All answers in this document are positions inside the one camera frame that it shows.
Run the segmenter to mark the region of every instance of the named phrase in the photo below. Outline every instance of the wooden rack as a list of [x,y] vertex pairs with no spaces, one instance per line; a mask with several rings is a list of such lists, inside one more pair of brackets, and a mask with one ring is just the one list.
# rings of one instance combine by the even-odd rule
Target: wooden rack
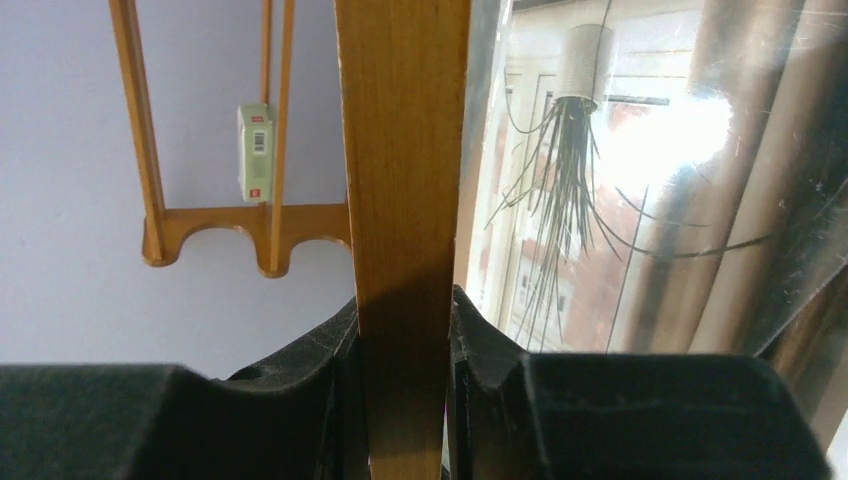
[[[283,8],[276,161],[273,202],[270,209],[265,204],[180,209],[165,206],[135,1],[110,0],[109,4],[144,200],[144,260],[154,267],[170,265],[177,260],[183,243],[191,234],[209,228],[229,228],[247,235],[256,249],[259,271],[269,278],[286,274],[291,250],[298,243],[324,239],[349,247],[347,204],[283,205],[282,202],[294,0],[284,0]],[[272,0],[262,0],[259,100],[266,104],[270,91],[272,10]]]
[[[168,265],[207,228],[246,233],[260,271],[286,273],[310,239],[352,246],[372,478],[435,479],[448,330],[471,0],[335,0],[347,204],[282,204],[294,0],[283,0],[273,203],[168,209],[134,0],[110,0],[146,212],[143,255]],[[263,0],[268,101],[271,0]]]

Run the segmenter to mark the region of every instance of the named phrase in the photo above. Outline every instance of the plastic sheet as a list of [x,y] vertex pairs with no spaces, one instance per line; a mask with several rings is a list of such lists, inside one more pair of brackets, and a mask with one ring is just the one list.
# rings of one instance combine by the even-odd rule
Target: plastic sheet
[[[510,10],[467,226],[472,300],[534,351],[759,356],[828,445],[848,406],[848,0]],[[554,125],[581,25],[614,32],[612,60],[592,162],[552,177],[574,158]],[[586,218],[564,220],[568,201]]]

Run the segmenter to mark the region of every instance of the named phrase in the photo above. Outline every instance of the wooden slat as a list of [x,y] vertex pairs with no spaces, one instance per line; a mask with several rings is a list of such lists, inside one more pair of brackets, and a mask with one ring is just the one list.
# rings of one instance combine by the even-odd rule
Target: wooden slat
[[271,27],[274,0],[262,0],[262,32],[259,63],[259,102],[271,101]]
[[141,35],[135,0],[110,0],[112,26],[121,65],[121,77],[127,97],[133,144],[145,211],[145,240],[150,255],[162,259],[164,252],[163,219],[165,200],[159,176],[159,159],[153,133],[153,115],[147,91],[147,74],[141,50]]
[[470,0],[336,0],[373,478],[439,478]]
[[280,240],[283,220],[283,180],[286,167],[286,130],[291,79],[291,48],[294,28],[294,0],[283,0],[283,42],[280,53],[280,93],[277,108],[277,138],[274,159],[274,204],[271,207],[271,270],[280,268]]

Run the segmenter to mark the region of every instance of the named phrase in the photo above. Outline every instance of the sheer curtain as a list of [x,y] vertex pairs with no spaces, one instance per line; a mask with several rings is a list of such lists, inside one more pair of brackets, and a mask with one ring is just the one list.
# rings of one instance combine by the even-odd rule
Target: sheer curtain
[[[848,330],[846,12],[705,2],[688,92],[729,103],[726,142],[664,187],[666,221],[636,240],[656,254],[628,269],[610,351],[759,354],[809,417],[833,401]],[[836,425],[817,433],[829,442]]]

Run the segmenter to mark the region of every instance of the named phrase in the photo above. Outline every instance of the window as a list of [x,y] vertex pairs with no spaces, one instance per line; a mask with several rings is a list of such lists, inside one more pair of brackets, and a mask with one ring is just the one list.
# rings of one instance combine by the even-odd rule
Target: window
[[[572,6],[563,4],[548,10],[553,15],[553,9],[568,8]],[[467,287],[484,317],[526,348],[535,345],[545,350],[603,350],[609,340],[625,263],[606,247],[587,255],[580,250],[581,239],[576,232],[563,232],[564,236],[571,235],[572,248],[562,252],[557,266],[556,285],[551,287],[556,293],[550,298],[555,305],[543,302],[537,309],[542,312],[528,312],[531,299],[539,295],[534,288],[534,273],[543,251],[537,245],[540,215],[534,214],[533,207],[544,204],[547,193],[523,184],[521,191],[526,189],[527,195],[521,204],[502,208],[510,187],[533,154],[540,134],[534,129],[552,108],[558,89],[556,57],[545,55],[544,48],[536,52],[532,47],[538,45],[539,37],[523,33],[544,30],[539,26],[544,19],[532,12],[515,12],[517,28],[507,59],[507,86],[500,87],[503,93],[497,103],[498,126],[494,137],[484,145],[481,182],[485,183],[481,185],[485,188],[478,192],[478,205],[482,199],[486,221],[473,233],[471,261],[475,261],[474,244],[479,245],[479,256],[475,271],[469,268]],[[617,157],[626,152],[606,147],[613,143],[610,138],[627,130],[634,121],[666,108],[675,92],[682,91],[698,21],[699,12],[681,12],[625,18],[614,26],[619,48],[609,98],[593,115],[601,156],[610,167],[596,167],[599,186],[595,195],[604,218],[625,236],[635,234],[638,214],[624,205],[615,188],[620,187],[628,201],[638,204],[646,200],[644,183],[638,185],[634,167],[617,168],[616,162],[626,161]],[[650,30],[677,34],[646,34]],[[691,35],[680,34],[689,30]],[[653,38],[653,43],[646,38]],[[542,139],[540,156],[547,155],[551,134],[548,131]],[[620,171],[628,172],[630,178],[620,178]],[[593,236],[597,237],[595,242],[603,242],[600,234]],[[527,321],[531,316],[537,321]]]

